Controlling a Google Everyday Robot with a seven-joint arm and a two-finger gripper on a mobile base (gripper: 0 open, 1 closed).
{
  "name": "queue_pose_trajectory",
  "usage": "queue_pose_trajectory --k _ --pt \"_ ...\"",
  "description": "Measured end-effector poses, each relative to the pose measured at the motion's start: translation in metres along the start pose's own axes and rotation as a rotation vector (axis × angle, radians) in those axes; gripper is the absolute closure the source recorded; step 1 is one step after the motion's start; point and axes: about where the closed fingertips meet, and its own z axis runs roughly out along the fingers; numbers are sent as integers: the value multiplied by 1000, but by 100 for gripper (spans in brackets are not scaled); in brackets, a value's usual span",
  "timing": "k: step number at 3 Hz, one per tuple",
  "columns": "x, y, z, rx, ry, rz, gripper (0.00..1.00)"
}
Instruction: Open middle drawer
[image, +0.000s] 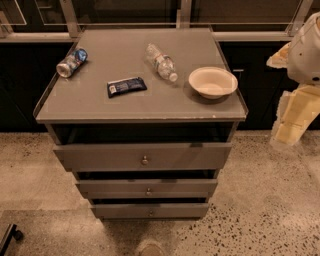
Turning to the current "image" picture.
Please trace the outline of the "round robot base foot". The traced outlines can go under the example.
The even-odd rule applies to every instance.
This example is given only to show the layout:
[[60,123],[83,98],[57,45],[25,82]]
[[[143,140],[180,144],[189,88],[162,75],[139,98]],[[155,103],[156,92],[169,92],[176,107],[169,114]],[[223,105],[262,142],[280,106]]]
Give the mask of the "round robot base foot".
[[165,256],[163,249],[154,242],[139,245],[136,256]]

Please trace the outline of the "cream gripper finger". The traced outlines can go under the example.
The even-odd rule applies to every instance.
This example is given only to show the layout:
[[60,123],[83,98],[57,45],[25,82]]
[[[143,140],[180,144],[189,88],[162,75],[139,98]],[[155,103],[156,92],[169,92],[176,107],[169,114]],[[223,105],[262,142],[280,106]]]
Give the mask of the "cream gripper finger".
[[288,63],[289,46],[289,43],[285,44],[276,53],[270,56],[266,62],[266,65],[276,69],[286,68]]

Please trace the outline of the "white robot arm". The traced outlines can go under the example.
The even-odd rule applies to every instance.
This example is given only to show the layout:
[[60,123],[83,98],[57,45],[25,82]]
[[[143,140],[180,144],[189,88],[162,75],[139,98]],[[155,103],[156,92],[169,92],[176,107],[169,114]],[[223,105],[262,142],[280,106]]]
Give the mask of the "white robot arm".
[[269,57],[266,65],[285,68],[298,83],[280,97],[272,139],[294,145],[320,114],[320,13],[312,14],[293,39]]

